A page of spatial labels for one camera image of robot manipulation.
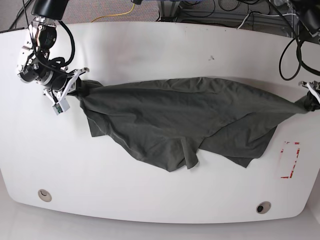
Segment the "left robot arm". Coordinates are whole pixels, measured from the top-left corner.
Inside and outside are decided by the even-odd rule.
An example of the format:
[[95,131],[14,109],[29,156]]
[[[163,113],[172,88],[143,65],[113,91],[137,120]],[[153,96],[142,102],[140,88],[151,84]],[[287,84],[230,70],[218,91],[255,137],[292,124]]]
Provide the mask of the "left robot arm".
[[[298,73],[302,68],[313,75],[319,76],[320,75],[319,70],[314,69],[308,66],[306,63],[304,63],[303,57],[302,57],[302,46],[307,40],[320,35],[320,2],[318,0],[287,0],[286,1],[286,4],[288,5],[288,7],[294,10],[296,17],[304,27],[304,31],[300,33],[296,33],[292,25],[285,18],[284,14],[282,14],[273,3],[271,3],[269,0],[267,1],[267,3],[270,6],[270,8],[273,9],[277,13],[277,15],[280,18],[282,18],[282,20],[288,25],[292,33],[292,40],[285,47],[279,59],[278,70],[279,70],[280,77],[284,81],[291,81],[298,75]],[[298,67],[296,72],[293,74],[293,76],[287,78],[287,77],[284,77],[282,73],[282,60],[287,49],[290,47],[290,45],[293,42],[296,42],[296,59],[298,61]]]

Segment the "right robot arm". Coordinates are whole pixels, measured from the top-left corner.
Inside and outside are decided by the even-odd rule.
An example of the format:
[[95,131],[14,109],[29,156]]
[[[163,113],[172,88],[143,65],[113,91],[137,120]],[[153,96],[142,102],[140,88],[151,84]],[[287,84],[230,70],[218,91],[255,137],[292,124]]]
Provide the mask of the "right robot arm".
[[[76,53],[74,37],[62,18],[68,5],[67,0],[37,0],[31,14],[33,20],[27,22],[26,40],[21,48],[17,75],[24,83],[36,82],[44,87],[44,94],[58,108],[63,105],[68,94],[77,89],[80,75],[89,71],[87,67],[68,72]],[[50,58],[50,49],[57,41],[59,23],[70,39],[69,59]]]

